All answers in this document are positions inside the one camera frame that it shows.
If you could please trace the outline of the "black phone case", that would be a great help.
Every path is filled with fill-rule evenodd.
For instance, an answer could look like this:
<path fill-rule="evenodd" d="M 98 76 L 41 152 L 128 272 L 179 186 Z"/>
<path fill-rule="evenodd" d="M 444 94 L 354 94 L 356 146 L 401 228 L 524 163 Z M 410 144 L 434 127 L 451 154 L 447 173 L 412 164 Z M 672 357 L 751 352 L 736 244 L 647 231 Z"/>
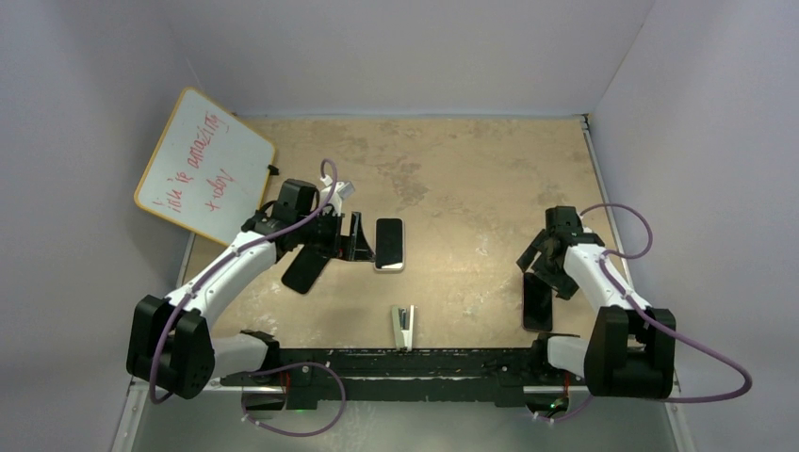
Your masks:
<path fill-rule="evenodd" d="M 301 295 L 306 295 L 328 265 L 331 258 L 315 249 L 304 247 L 285 271 L 281 282 Z"/>

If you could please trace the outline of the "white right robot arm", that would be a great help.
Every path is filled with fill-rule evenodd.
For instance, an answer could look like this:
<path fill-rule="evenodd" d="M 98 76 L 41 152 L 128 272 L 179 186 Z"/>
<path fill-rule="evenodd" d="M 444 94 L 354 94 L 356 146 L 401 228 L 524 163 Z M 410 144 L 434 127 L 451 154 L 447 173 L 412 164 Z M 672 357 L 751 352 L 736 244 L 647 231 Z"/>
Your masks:
<path fill-rule="evenodd" d="M 542 383 L 567 371 L 600 397 L 665 399 L 672 393 L 676 319 L 634 292 L 610 262 L 612 251 L 574 206 L 545 211 L 545 226 L 516 264 L 522 272 L 522 325 L 543 349 L 529 370 Z M 595 311 L 588 339 L 553 331 L 553 300 L 583 293 Z"/>

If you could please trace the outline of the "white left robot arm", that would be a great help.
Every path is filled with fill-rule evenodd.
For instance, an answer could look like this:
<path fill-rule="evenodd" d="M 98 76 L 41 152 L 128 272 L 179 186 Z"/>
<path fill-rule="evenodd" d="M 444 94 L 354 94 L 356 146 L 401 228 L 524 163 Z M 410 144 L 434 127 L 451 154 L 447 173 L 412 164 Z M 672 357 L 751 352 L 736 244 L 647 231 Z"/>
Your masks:
<path fill-rule="evenodd" d="M 242 373 L 268 385 L 281 372 L 279 343 L 262 331 L 243 330 L 214 340 L 211 330 L 232 301 L 290 252 L 297 254 L 282 284 L 302 295 L 333 259 L 374 262 L 360 213 L 347 216 L 350 181 L 322 179 L 324 187 L 283 182 L 276 200 L 248 218 L 233 242 L 209 266 L 164 298 L 144 297 L 135 307 L 126 370 L 150 388 L 191 399 L 212 379 Z"/>

